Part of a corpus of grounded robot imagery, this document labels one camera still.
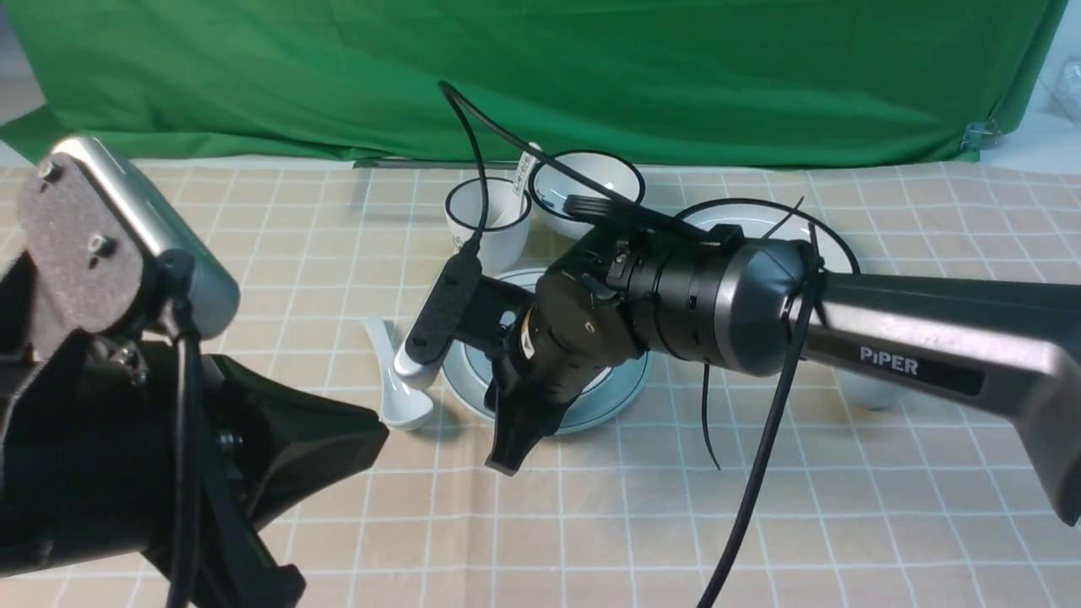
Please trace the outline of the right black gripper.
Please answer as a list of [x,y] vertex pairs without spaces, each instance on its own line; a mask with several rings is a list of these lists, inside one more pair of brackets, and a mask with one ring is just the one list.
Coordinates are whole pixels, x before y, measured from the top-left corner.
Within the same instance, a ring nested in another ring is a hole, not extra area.
[[644,389],[651,356],[609,285],[644,230],[595,228],[549,267],[475,272],[461,289],[461,393],[494,423],[486,467],[513,476],[562,423],[603,423]]

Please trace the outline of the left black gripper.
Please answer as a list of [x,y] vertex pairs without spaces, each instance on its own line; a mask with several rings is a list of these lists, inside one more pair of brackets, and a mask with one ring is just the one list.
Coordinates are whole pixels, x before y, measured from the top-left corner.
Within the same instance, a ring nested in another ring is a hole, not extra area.
[[[67,334],[35,361],[30,310],[42,283],[27,253],[3,276],[3,577],[138,553],[172,577],[177,353],[143,342],[147,380],[94,361]],[[302,500],[375,465],[388,428],[374,411],[202,358],[206,466],[197,607],[296,607],[301,569],[273,561],[261,531]]]

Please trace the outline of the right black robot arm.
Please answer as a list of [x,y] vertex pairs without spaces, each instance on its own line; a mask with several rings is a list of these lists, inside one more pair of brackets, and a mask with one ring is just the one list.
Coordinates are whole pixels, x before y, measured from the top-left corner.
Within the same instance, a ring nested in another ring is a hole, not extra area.
[[775,376],[810,314],[804,361],[1010,422],[1062,523],[1078,523],[1077,285],[814,272],[803,240],[736,228],[595,227],[532,291],[482,280],[457,341],[497,380],[489,466],[513,475],[602,370],[646,351]]

